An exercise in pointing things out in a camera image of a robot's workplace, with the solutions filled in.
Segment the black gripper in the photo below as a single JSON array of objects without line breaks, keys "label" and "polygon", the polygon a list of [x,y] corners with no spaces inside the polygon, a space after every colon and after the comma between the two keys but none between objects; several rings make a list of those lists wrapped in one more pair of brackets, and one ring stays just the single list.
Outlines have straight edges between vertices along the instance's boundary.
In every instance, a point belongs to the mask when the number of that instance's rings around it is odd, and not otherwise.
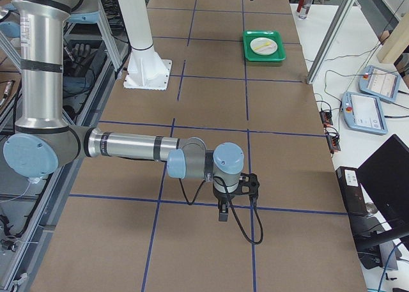
[{"label": "black gripper", "polygon": [[229,216],[228,206],[231,205],[228,199],[228,195],[224,192],[220,192],[217,189],[213,189],[213,194],[218,200],[218,209],[219,209],[219,221],[227,222]]}]

